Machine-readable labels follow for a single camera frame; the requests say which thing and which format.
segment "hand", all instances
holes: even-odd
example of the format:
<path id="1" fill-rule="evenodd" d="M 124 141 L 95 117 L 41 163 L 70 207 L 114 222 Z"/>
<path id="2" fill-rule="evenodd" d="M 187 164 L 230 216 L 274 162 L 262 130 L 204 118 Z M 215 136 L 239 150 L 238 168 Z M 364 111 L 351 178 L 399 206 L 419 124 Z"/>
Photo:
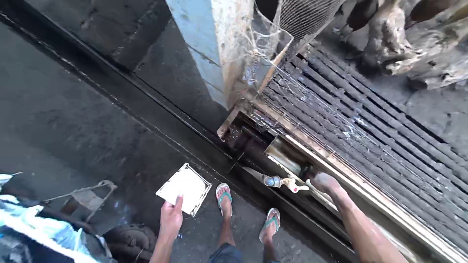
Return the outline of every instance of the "hand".
<path id="1" fill-rule="evenodd" d="M 183 196 L 178 196 L 175 205 L 168 201 L 164 202 L 161 207 L 161 227 L 159 229 L 158 239 L 166 239 L 169 242 L 174 242 L 179 234 L 182 226 L 182 202 Z"/>

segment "concrete wall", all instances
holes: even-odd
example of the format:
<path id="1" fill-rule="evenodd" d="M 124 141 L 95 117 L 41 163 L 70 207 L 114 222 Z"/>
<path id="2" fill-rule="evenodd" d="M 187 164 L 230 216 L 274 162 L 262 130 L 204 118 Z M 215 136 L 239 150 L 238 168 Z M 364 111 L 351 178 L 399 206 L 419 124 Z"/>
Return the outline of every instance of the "concrete wall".
<path id="1" fill-rule="evenodd" d="M 130 71 L 171 17 L 164 0 L 26 1 Z"/>
<path id="2" fill-rule="evenodd" d="M 226 109 L 244 70 L 253 0 L 166 0 L 211 98 Z"/>

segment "wire mesh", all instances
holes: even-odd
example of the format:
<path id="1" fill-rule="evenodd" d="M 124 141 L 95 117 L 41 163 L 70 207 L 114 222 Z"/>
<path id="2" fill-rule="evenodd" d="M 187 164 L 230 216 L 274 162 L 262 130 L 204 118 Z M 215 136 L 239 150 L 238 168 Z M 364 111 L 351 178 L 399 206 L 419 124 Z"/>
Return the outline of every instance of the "wire mesh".
<path id="1" fill-rule="evenodd" d="M 286 52 L 287 57 L 298 52 L 298 44 L 304 37 L 315 37 L 334 17 L 344 0 L 280 0 L 279 22 L 282 29 L 289 32 L 293 41 Z"/>

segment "leg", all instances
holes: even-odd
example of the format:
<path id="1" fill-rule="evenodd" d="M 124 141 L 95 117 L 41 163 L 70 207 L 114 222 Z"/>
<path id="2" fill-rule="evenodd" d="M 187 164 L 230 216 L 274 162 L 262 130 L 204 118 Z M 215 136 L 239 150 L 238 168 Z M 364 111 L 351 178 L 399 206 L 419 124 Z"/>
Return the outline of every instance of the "leg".
<path id="1" fill-rule="evenodd" d="M 219 197 L 226 191 L 230 193 L 228 187 L 221 188 L 216 193 L 216 198 L 219 199 Z M 231 229 L 232 205 L 231 200 L 229 200 L 229 198 L 223 198 L 223 200 L 221 201 L 221 210 L 223 211 L 223 223 L 221 226 L 221 234 L 219 235 L 218 247 L 222 246 L 225 243 L 235 246 L 233 231 Z"/>
<path id="2" fill-rule="evenodd" d="M 354 204 L 335 178 L 323 172 L 309 177 L 319 191 L 327 193 L 333 199 L 361 262 L 408 263 L 395 245 Z"/>
<path id="3" fill-rule="evenodd" d="M 268 215 L 267 220 L 277 216 L 275 212 Z M 279 262 L 278 254 L 276 253 L 275 247 L 273 246 L 273 235 L 276 233 L 275 222 L 271 222 L 261 233 L 260 240 L 263 243 L 263 263 Z"/>

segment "person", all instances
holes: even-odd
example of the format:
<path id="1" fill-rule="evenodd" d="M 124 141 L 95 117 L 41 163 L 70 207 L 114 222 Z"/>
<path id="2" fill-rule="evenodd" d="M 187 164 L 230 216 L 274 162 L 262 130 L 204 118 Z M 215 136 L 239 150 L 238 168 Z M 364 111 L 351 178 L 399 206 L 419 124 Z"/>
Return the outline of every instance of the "person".
<path id="1" fill-rule="evenodd" d="M 380 232 L 377 226 L 354 204 L 348 193 L 332 176 L 319 172 L 310 176 L 311 183 L 327 193 L 343 217 L 354 249 L 362 263 L 408 263 L 398 249 Z M 218 249 L 210 256 L 209 263 L 240 263 L 241 253 L 235 247 L 231 229 L 232 197 L 229 186 L 220 184 L 216 189 L 218 206 L 221 209 L 222 227 Z M 161 228 L 150 263 L 168 263 L 172 244 L 182 225 L 183 197 L 178 197 L 175 205 L 165 202 L 161 208 Z M 280 227 L 280 214 L 276 208 L 270 209 L 259 239 L 263 243 L 263 262 L 279 262 L 273 246 L 273 235 Z"/>

